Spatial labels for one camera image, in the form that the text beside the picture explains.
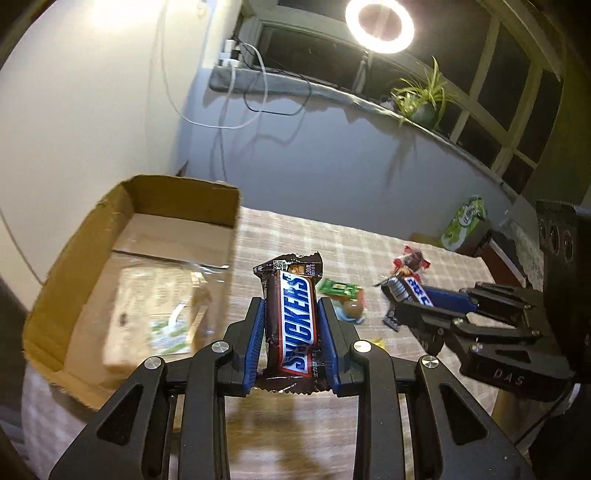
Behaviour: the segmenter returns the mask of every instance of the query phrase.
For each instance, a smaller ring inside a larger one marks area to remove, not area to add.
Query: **white wall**
[[[207,89],[206,73],[191,94],[191,119],[217,124],[225,96]],[[258,108],[261,96],[251,97]],[[271,97],[265,109],[294,112],[301,101]],[[224,125],[251,115],[233,95]],[[193,133],[187,174],[222,180],[219,131],[185,128]],[[264,114],[222,136],[227,181],[250,208],[408,239],[440,235],[472,194],[484,198],[493,223],[511,205],[488,176],[417,128],[323,99],[311,99],[299,116]]]
[[[60,0],[0,71],[0,206],[41,281],[87,212],[117,182],[139,173],[173,174],[187,160],[160,70],[161,4]],[[200,61],[212,64],[239,4],[170,0],[165,55],[181,108]],[[31,307],[40,285],[1,223],[0,248],[0,275]]]

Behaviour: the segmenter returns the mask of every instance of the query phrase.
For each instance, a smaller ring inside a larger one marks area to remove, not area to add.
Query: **window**
[[[349,0],[279,0],[280,7],[290,7],[305,10],[313,14],[345,21],[345,8]]]
[[[478,102],[509,130],[521,99],[530,59],[509,31],[501,26],[495,54],[478,97]]]
[[[472,117],[466,122],[457,144],[489,168],[501,150],[501,144]]]
[[[400,0],[415,26],[408,53],[441,71],[468,93],[486,41],[491,15],[475,0]]]
[[[538,163],[552,132],[560,106],[562,83],[554,73],[544,71],[534,109],[519,142],[519,150]]]
[[[350,91],[363,50],[327,38],[265,27],[259,41],[265,66],[299,73]]]
[[[389,60],[374,56],[365,76],[362,96],[381,103],[390,98],[393,88],[407,86],[400,78],[408,78],[408,72]]]
[[[540,160],[560,106],[561,81],[543,70],[548,65],[557,69],[552,59],[560,57],[560,34],[539,12],[518,19],[492,0],[398,1],[413,18],[413,42],[401,54],[370,54],[365,81],[360,77],[358,83],[365,49],[352,40],[345,23],[349,0],[277,0],[277,6],[273,0],[246,0],[258,24],[244,29],[256,38],[244,40],[258,42],[269,67],[375,103],[389,101],[393,88],[406,86],[401,77],[424,83],[419,63],[432,67],[435,57],[448,82],[446,93],[458,102],[447,104],[437,133],[521,192]],[[365,13],[368,20],[376,12]],[[535,42],[540,36],[528,33],[528,25],[536,22],[550,39],[539,51]],[[390,28],[388,34],[395,30]],[[541,52],[547,57],[538,57]]]
[[[439,123],[439,133],[444,137],[449,138],[453,128],[456,126],[457,119],[460,116],[462,109],[455,103],[448,103],[443,113],[443,118]]]
[[[517,155],[514,155],[507,170],[505,170],[503,180],[505,180],[507,185],[509,185],[509,187],[511,187],[516,193],[521,193],[533,172],[534,169],[532,167],[521,160]]]

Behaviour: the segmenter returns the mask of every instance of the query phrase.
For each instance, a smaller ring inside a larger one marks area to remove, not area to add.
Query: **table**
[[[225,324],[243,319],[251,297],[261,295],[254,265],[286,253],[319,251],[324,276],[364,287],[367,318],[357,327],[367,340],[383,340],[391,355],[417,360],[424,352],[406,327],[394,332],[382,323],[388,303],[372,285],[386,276],[404,245],[423,250],[431,262],[426,284],[458,290],[492,281],[480,258],[457,255],[377,233],[329,225],[271,212],[241,209],[234,272]],[[457,357],[444,347],[439,355],[478,402],[492,412],[496,388],[459,374]],[[401,397],[407,478],[413,478],[410,430]],[[31,464],[46,479],[92,412],[52,387],[29,365],[22,396],[22,420]],[[253,390],[247,398],[226,399],[228,455],[233,480],[349,480],[355,461],[357,399],[330,392],[272,394]],[[171,460],[171,469],[175,468]]]

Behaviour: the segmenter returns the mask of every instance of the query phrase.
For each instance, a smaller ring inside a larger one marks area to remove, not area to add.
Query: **gray window sill cover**
[[[214,92],[228,92],[231,78],[232,69],[230,67],[216,66],[213,68],[212,74],[209,77],[209,87]],[[269,95],[289,95],[306,98],[310,94],[311,88],[312,97],[329,100],[343,106],[355,106],[360,110],[373,115],[389,116],[396,122],[399,122],[401,119],[400,115],[383,106],[376,105],[375,103],[368,102],[367,100],[363,100],[350,93],[341,92],[332,87],[320,85],[318,83],[310,82],[308,84],[305,80],[275,73],[267,74],[267,82],[269,85]],[[250,69],[236,69],[236,80],[233,91],[236,93],[264,93],[262,74]],[[406,123],[417,128],[422,134],[428,135],[435,141],[442,143],[447,148],[451,148],[460,158],[467,161],[474,168],[487,175],[495,183],[499,184],[502,191],[510,199],[515,200],[515,198],[517,198],[516,194],[511,188],[509,188],[502,178],[491,172],[464,149],[451,143],[447,138],[431,132],[420,125],[410,121],[406,121]]]

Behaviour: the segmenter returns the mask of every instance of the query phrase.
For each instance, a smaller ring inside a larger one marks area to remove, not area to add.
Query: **green candy package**
[[[443,232],[440,239],[442,247],[451,252],[457,251],[478,224],[484,221],[486,221],[484,200],[479,196],[470,197]]]

